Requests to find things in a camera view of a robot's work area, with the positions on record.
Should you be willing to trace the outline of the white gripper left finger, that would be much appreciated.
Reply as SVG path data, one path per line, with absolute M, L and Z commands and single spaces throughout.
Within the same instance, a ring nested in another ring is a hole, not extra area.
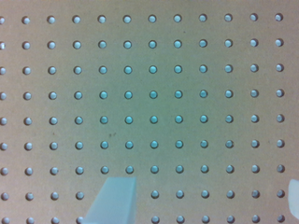
M 109 177 L 83 224 L 135 224 L 136 178 Z

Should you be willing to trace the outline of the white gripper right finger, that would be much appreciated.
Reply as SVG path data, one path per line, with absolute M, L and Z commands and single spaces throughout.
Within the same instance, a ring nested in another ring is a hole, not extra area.
M 288 204 L 291 214 L 299 217 L 299 180 L 292 179 L 289 183 Z

